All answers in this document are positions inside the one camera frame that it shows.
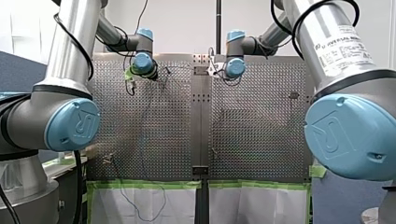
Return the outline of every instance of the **black cable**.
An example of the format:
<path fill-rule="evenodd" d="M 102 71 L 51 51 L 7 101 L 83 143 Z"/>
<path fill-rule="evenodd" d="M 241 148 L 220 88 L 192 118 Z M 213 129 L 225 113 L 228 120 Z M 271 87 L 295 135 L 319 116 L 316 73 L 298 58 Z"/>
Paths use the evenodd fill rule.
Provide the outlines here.
<path fill-rule="evenodd" d="M 103 45 L 105 45 L 105 46 L 107 46 L 108 48 L 110 48 L 113 52 L 117 53 L 118 55 L 123 56 L 123 57 L 132 57 L 133 54 L 132 54 L 132 55 L 129 55 L 129 52 L 130 52 L 130 51 L 129 51 L 129 49 L 128 49 L 128 40 L 129 40 L 128 35 L 127 35 L 126 32 L 125 32 L 124 30 L 122 30 L 120 27 L 114 26 L 114 28 L 116 28 L 117 30 L 121 31 L 121 32 L 123 33 L 123 35 L 124 35 L 124 38 L 122 38 L 122 36 L 121 36 L 121 38 L 120 38 L 120 40 L 119 40 L 119 42 L 118 42 L 117 44 L 107 44 L 105 41 L 103 41 L 102 39 L 100 39 L 98 36 L 96 36 L 96 39 L 97 39 L 100 43 L 102 43 Z M 125 49 L 128 51 L 127 54 L 119 53 L 116 49 L 113 49 L 113 48 L 116 48 L 116 47 L 121 47 L 122 45 L 124 45 L 124 46 L 125 46 Z"/>
<path fill-rule="evenodd" d="M 130 96 L 134 96 L 134 88 L 132 88 L 132 93 L 128 89 L 128 80 L 125 80 L 125 90 Z"/>
<path fill-rule="evenodd" d="M 136 35 L 137 31 L 139 30 L 140 20 L 142 19 L 142 16 L 143 16 L 143 14 L 144 14 L 145 11 L 146 11 L 146 7 L 148 6 L 148 2 L 149 2 L 149 0 L 146 0 L 145 5 L 143 6 L 142 12 L 140 12 L 139 19 L 137 20 L 136 30 L 134 31 L 134 34 L 135 34 L 135 35 Z"/>
<path fill-rule="evenodd" d="M 76 211 L 73 219 L 73 224 L 79 223 L 79 217 L 81 214 L 82 207 L 82 164 L 81 164 L 81 155 L 79 151 L 74 151 L 74 155 L 76 158 L 76 167 L 77 167 L 77 203 L 76 203 Z"/>
<path fill-rule="evenodd" d="M 297 54 L 304 59 L 303 54 L 300 51 L 300 48 L 297 45 L 297 31 L 300 29 L 301 25 L 303 24 L 305 18 L 313 11 L 315 11 L 316 9 L 329 4 L 330 2 L 335 1 L 335 0 L 322 0 L 320 2 L 316 2 L 315 4 L 313 4 L 308 10 L 306 10 L 299 18 L 298 20 L 295 22 L 294 27 L 293 27 L 293 31 L 291 32 L 291 38 L 292 38 L 292 44 L 294 46 L 294 49 L 297 51 Z M 361 15 L 361 11 L 359 9 L 358 4 L 354 1 L 354 0 L 340 0 L 340 1 L 344 1 L 344 2 L 348 2 L 350 5 L 352 5 L 355 8 L 355 20 L 353 21 L 353 26 L 356 26 L 358 24 L 359 21 L 359 17 Z"/>
<path fill-rule="evenodd" d="M 87 53 L 87 51 L 84 49 L 84 47 L 82 47 L 82 45 L 78 42 L 78 40 L 64 26 L 61 19 L 59 18 L 59 13 L 56 13 L 55 15 L 53 15 L 53 19 L 55 19 L 56 23 L 58 23 L 58 25 L 61 26 L 61 28 L 64 30 L 64 32 L 69 35 L 69 37 L 73 40 L 73 43 L 77 46 L 78 50 L 84 56 L 85 60 L 88 63 L 88 66 L 89 66 L 88 68 L 90 70 L 88 80 L 91 80 L 93 78 L 93 63 L 92 63 L 90 55 Z"/>
<path fill-rule="evenodd" d="M 226 78 L 226 77 L 224 77 L 224 71 L 225 71 L 224 68 L 225 68 L 225 64 L 226 63 L 223 64 L 223 66 L 222 66 L 222 68 L 220 70 L 218 70 L 216 68 L 215 63 L 213 62 L 212 58 L 210 57 L 210 56 L 214 55 L 214 50 L 213 50 L 212 47 L 209 48 L 208 54 L 209 54 L 209 61 L 213 65 L 213 68 L 215 69 L 214 75 L 218 75 L 223 80 L 224 84 L 226 84 L 229 87 L 235 87 L 235 86 L 237 86 L 237 85 L 239 85 L 241 83 L 242 76 L 241 77 L 237 77 L 237 78 Z M 233 82 L 233 81 L 236 81 L 236 80 L 238 80 L 238 82 L 236 82 L 235 84 L 230 84 L 230 82 Z"/>
<path fill-rule="evenodd" d="M 0 197 L 3 200 L 3 203 L 6 206 L 8 212 L 11 214 L 14 223 L 21 224 L 20 218 L 18 217 L 18 214 L 15 212 L 14 208 L 12 207 L 12 204 L 9 202 L 6 194 L 3 191 L 3 188 L 1 187 L 1 184 L 0 184 Z"/>
<path fill-rule="evenodd" d="M 275 14 L 275 0 L 271 0 L 271 16 L 275 22 L 275 24 L 286 34 L 291 35 L 291 31 L 286 28 L 282 23 L 280 23 L 280 21 L 277 19 L 277 16 Z"/>

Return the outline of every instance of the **metal bracket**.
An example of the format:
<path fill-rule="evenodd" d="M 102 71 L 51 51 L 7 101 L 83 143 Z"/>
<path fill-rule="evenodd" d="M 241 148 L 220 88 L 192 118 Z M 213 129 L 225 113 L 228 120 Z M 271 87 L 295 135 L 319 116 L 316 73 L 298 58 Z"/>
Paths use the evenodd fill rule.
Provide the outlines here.
<path fill-rule="evenodd" d="M 194 67 L 195 76 L 209 76 L 207 73 L 207 66 L 195 66 Z"/>
<path fill-rule="evenodd" d="M 218 72 L 224 67 L 225 63 L 214 63 L 215 56 L 209 56 L 209 67 L 207 67 L 206 72 L 212 77 L 220 77 Z"/>
<path fill-rule="evenodd" d="M 192 166 L 192 174 L 193 175 L 208 175 L 209 167 L 208 166 Z"/>

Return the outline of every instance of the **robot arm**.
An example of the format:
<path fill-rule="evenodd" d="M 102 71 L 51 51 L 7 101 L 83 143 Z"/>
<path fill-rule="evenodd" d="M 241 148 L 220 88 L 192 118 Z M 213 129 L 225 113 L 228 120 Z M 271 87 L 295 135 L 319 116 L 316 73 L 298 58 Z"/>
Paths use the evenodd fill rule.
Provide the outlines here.
<path fill-rule="evenodd" d="M 378 68 L 343 9 L 333 1 L 323 2 L 276 1 L 291 27 L 298 25 L 295 37 L 315 82 L 313 104 L 305 117 L 306 142 L 314 156 L 340 176 L 393 179 L 396 73 Z M 279 18 L 283 24 L 285 14 Z M 282 32 L 272 27 L 261 39 L 267 45 Z M 256 54 L 249 50 L 248 41 L 243 32 L 229 33 L 227 77 L 242 76 L 243 55 Z"/>
<path fill-rule="evenodd" d="M 280 22 L 291 29 L 286 13 L 279 17 Z M 233 30 L 227 34 L 227 53 L 225 74 L 227 78 L 238 78 L 245 73 L 244 55 L 273 56 L 278 46 L 289 35 L 281 31 L 276 24 L 259 37 L 246 36 L 244 31 Z"/>
<path fill-rule="evenodd" d="M 19 223 L 18 216 L 21 223 L 58 222 L 58 184 L 47 179 L 36 154 L 39 149 L 78 151 L 97 133 L 100 113 L 87 88 L 96 35 L 109 46 L 114 44 L 115 51 L 137 51 L 132 68 L 135 74 L 146 78 L 156 75 L 150 30 L 140 29 L 128 37 L 120 35 L 100 15 L 107 0 L 55 2 L 60 4 L 60 25 L 55 30 L 45 78 L 33 86 L 31 93 L 0 92 L 2 223 Z M 78 190 L 82 188 L 80 182 L 78 186 Z M 2 202 L 11 215 L 15 207 L 18 216 L 11 219 Z M 36 209 L 43 203 L 46 209 Z M 78 214 L 76 209 L 74 220 L 78 220 Z"/>
<path fill-rule="evenodd" d="M 149 29 L 138 29 L 135 35 L 120 34 L 102 14 L 97 34 L 110 51 L 135 51 L 132 66 L 134 74 L 155 79 L 155 62 L 152 60 L 153 34 Z"/>

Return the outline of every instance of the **white fabric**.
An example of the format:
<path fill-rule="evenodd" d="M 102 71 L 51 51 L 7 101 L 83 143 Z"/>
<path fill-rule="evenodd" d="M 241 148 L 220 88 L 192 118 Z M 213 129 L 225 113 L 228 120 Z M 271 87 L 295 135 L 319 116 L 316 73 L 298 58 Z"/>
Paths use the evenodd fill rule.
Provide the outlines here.
<path fill-rule="evenodd" d="M 160 189 L 96 189 L 92 195 L 92 224 L 147 224 L 121 191 L 136 204 L 143 219 L 153 219 L 163 206 Z M 166 205 L 153 224 L 194 224 L 196 189 L 166 189 Z"/>
<path fill-rule="evenodd" d="M 210 224 L 305 224 L 307 190 L 209 190 Z"/>

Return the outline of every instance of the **wire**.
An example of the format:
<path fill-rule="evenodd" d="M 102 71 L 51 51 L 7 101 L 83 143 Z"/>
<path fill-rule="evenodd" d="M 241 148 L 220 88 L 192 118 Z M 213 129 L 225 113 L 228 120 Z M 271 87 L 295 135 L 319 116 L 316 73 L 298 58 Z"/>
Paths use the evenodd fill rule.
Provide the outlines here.
<path fill-rule="evenodd" d="M 0 197 L 3 200 L 3 203 L 6 206 L 8 212 L 11 214 L 14 223 L 21 224 L 20 218 L 18 217 L 18 214 L 15 212 L 14 208 L 12 207 L 12 204 L 9 202 L 6 194 L 3 191 L 3 188 L 1 187 L 1 184 L 0 184 Z"/>
<path fill-rule="evenodd" d="M 160 216 L 161 212 L 163 211 L 163 209 L 165 208 L 166 203 L 167 203 L 167 201 L 166 201 L 165 189 L 163 188 L 163 186 L 158 185 L 158 186 L 160 186 L 161 190 L 163 191 L 163 206 L 161 207 L 161 209 L 159 210 L 159 212 L 157 213 L 157 215 L 156 215 L 153 219 L 144 219 L 144 218 L 141 217 L 141 215 L 140 215 L 140 210 L 139 210 L 139 208 L 137 207 L 137 205 L 136 205 L 135 203 L 133 203 L 133 202 L 128 198 L 128 196 L 126 195 L 126 193 L 124 192 L 124 188 L 123 188 L 123 179 L 122 179 L 122 177 L 120 176 L 120 171 L 119 171 L 119 168 L 118 168 L 118 166 L 117 166 L 117 164 L 116 164 L 116 162 L 115 162 L 115 160 L 114 160 L 114 157 L 112 157 L 112 162 L 111 162 L 111 163 L 113 164 L 113 167 L 114 167 L 114 169 L 116 170 L 117 177 L 118 177 L 118 179 L 120 180 L 120 183 L 121 183 L 121 186 L 122 186 L 122 188 L 120 189 L 120 193 L 121 193 L 122 197 L 123 197 L 131 206 L 134 207 L 134 210 L 136 210 L 137 216 L 140 218 L 140 220 L 145 221 L 145 222 L 153 222 L 153 221 L 155 221 L 155 220 Z"/>
<path fill-rule="evenodd" d="M 275 22 L 275 24 L 286 34 L 291 35 L 291 31 L 286 28 L 282 23 L 280 23 L 280 21 L 277 19 L 277 16 L 275 14 L 275 0 L 271 0 L 271 16 Z"/>
<path fill-rule="evenodd" d="M 137 20 L 137 25 L 136 25 L 136 30 L 134 31 L 134 34 L 136 35 L 137 31 L 139 30 L 139 26 L 140 26 L 140 20 L 142 19 L 143 14 L 146 11 L 146 7 L 148 6 L 148 2 L 149 0 L 146 0 L 145 5 L 143 6 L 142 12 L 140 12 L 140 16 L 139 19 Z"/>
<path fill-rule="evenodd" d="M 90 55 L 87 53 L 87 50 L 85 50 L 84 47 L 82 47 L 82 45 L 78 42 L 78 40 L 67 30 L 67 28 L 64 26 L 61 19 L 59 18 L 59 13 L 56 13 L 55 15 L 53 15 L 53 19 L 55 19 L 56 23 L 58 23 L 58 25 L 61 26 L 61 28 L 64 30 L 64 32 L 69 35 L 69 37 L 73 40 L 73 43 L 76 45 L 78 50 L 84 56 L 85 60 L 88 63 L 88 68 L 89 68 L 89 73 L 90 73 L 88 76 L 88 80 L 91 80 L 93 78 L 93 63 L 92 63 Z"/>
<path fill-rule="evenodd" d="M 130 96 L 134 96 L 134 88 L 131 88 L 132 93 L 128 89 L 128 80 L 125 80 L 125 90 Z"/>
<path fill-rule="evenodd" d="M 224 69 L 225 69 L 226 63 L 224 63 L 222 68 L 220 70 L 218 70 L 216 68 L 216 66 L 215 66 L 215 63 L 212 60 L 212 57 L 210 57 L 210 56 L 213 56 L 213 53 L 214 53 L 214 49 L 212 47 L 210 47 L 209 50 L 208 50 L 208 54 L 209 54 L 209 61 L 213 65 L 213 68 L 215 69 L 214 75 L 219 76 L 222 79 L 222 81 L 224 82 L 224 84 L 226 84 L 229 87 L 235 87 L 235 86 L 239 85 L 241 83 L 242 76 L 237 77 L 237 78 L 226 78 L 226 77 L 224 77 L 224 73 L 225 73 Z"/>
<path fill-rule="evenodd" d="M 79 216 L 81 214 L 81 206 L 82 206 L 82 165 L 81 165 L 81 155 L 79 151 L 74 151 L 75 158 L 76 158 L 76 167 L 77 167 L 77 204 L 76 204 L 76 211 L 73 218 L 73 224 L 79 223 Z"/>
<path fill-rule="evenodd" d="M 320 2 L 316 2 L 315 4 L 313 4 L 308 10 L 306 10 L 295 22 L 294 27 L 293 27 L 293 31 L 291 33 L 291 39 L 292 39 L 292 44 L 297 52 L 297 54 L 304 59 L 303 54 L 300 51 L 300 48 L 297 45 L 297 31 L 300 29 L 301 25 L 304 22 L 304 19 L 313 11 L 315 11 L 316 9 L 329 4 L 330 2 L 332 2 L 334 0 L 322 0 Z M 359 18 L 361 15 L 361 11 L 359 9 L 359 5 L 354 1 L 354 0 L 340 0 L 340 1 L 344 1 L 344 2 L 348 2 L 350 5 L 352 5 L 355 8 L 355 20 L 353 21 L 353 26 L 356 26 L 359 22 Z"/>
<path fill-rule="evenodd" d="M 120 55 L 120 56 L 123 56 L 123 57 L 133 57 L 133 54 L 132 54 L 132 55 L 129 55 L 130 50 L 128 49 L 128 40 L 129 40 L 128 35 L 127 35 L 126 32 L 125 32 L 124 30 L 122 30 L 120 27 L 114 26 L 114 28 L 116 28 L 117 30 L 121 31 L 121 32 L 123 33 L 123 35 L 124 35 L 124 38 L 122 38 L 122 36 L 121 36 L 121 38 L 120 38 L 120 40 L 119 40 L 119 42 L 118 42 L 117 44 L 107 44 L 105 41 L 103 41 L 102 39 L 100 39 L 98 36 L 96 36 L 96 39 L 97 39 L 99 42 L 101 42 L 103 45 L 107 46 L 109 49 L 111 49 L 113 52 L 117 53 L 117 54 Z M 126 48 L 126 50 L 128 51 L 126 54 L 119 53 L 116 49 L 113 49 L 113 47 L 114 47 L 114 48 L 115 48 L 115 47 L 121 47 L 122 45 L 124 45 L 125 48 Z"/>
<path fill-rule="evenodd" d="M 165 80 L 165 84 L 166 84 L 168 78 L 170 77 L 170 75 L 171 75 L 172 73 L 171 73 L 171 71 L 170 71 L 167 67 L 164 67 L 164 68 L 162 68 L 162 69 L 166 69 L 166 71 L 167 71 L 167 75 L 168 75 L 168 76 L 166 76 L 166 80 Z M 153 98 L 154 98 L 153 95 L 151 95 L 150 98 L 149 98 L 149 101 L 148 101 L 148 106 L 146 106 L 146 108 L 145 108 L 145 110 L 143 111 L 143 114 L 142 114 L 142 119 L 141 119 L 142 121 L 141 121 L 141 124 L 140 124 L 141 130 L 139 130 L 139 135 L 140 135 L 140 136 L 139 136 L 139 138 L 138 138 L 138 139 L 139 139 L 139 140 L 138 140 L 138 148 L 140 149 L 140 150 L 139 150 L 139 154 L 140 154 L 140 160 L 141 160 L 141 165 L 142 165 L 142 170 L 143 170 L 143 176 L 144 176 L 144 178 L 147 179 L 148 181 L 151 181 L 153 184 L 159 186 L 159 188 L 163 191 L 163 205 L 161 206 L 161 209 L 158 211 L 157 215 L 156 215 L 153 219 L 145 219 L 145 218 L 142 218 L 141 215 L 140 215 L 140 210 L 139 210 L 139 208 L 137 207 L 137 205 L 136 205 L 134 202 L 132 202 L 132 201 L 128 198 L 128 196 L 127 196 L 127 195 L 125 194 L 125 192 L 123 191 L 123 188 L 120 189 L 120 193 L 121 193 L 122 197 L 124 197 L 125 200 L 126 200 L 131 206 L 134 207 L 134 210 L 136 210 L 136 213 L 137 213 L 137 216 L 139 217 L 139 219 L 142 220 L 142 221 L 145 221 L 145 222 L 153 222 L 153 221 L 155 221 L 155 220 L 160 216 L 161 212 L 163 211 L 163 209 L 165 208 L 165 206 L 166 206 L 166 204 L 167 204 L 165 189 L 164 189 L 163 186 L 161 186 L 160 184 L 158 184 L 158 183 L 156 183 L 156 182 L 150 180 L 149 175 L 148 175 L 147 170 L 146 170 L 146 164 L 145 164 L 145 162 L 144 162 L 144 155 L 143 155 L 143 147 L 144 147 L 145 144 L 146 144 L 146 141 L 144 141 L 144 136 L 143 136 L 143 124 L 144 124 L 144 123 L 146 122 L 146 120 L 147 120 L 148 113 L 149 113 L 149 109 L 151 108 L 151 103 L 152 103 Z M 116 170 L 116 174 L 117 174 L 117 176 L 118 176 L 118 179 L 120 180 L 121 185 L 123 185 L 123 179 L 122 179 L 122 177 L 120 176 L 120 170 L 119 170 L 119 168 L 118 168 L 118 166 L 117 166 L 117 164 L 116 164 L 116 162 L 115 162 L 115 160 L 114 160 L 114 157 L 112 157 L 112 160 L 113 160 L 113 161 L 112 161 L 112 164 L 113 164 L 113 166 L 114 166 L 114 169 Z"/>

